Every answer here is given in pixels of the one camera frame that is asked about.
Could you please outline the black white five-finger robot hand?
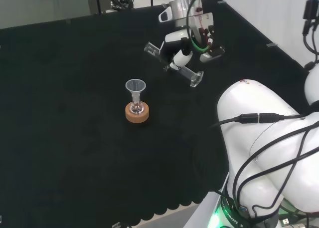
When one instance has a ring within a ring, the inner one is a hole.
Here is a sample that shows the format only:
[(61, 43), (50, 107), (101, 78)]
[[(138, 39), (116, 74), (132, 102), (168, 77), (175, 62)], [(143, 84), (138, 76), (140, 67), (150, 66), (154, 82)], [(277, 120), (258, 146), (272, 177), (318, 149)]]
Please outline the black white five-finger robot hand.
[(186, 66), (196, 52), (203, 63), (225, 53), (224, 46), (215, 38), (211, 12), (190, 17), (188, 26), (167, 34), (160, 47), (161, 58), (174, 70)]

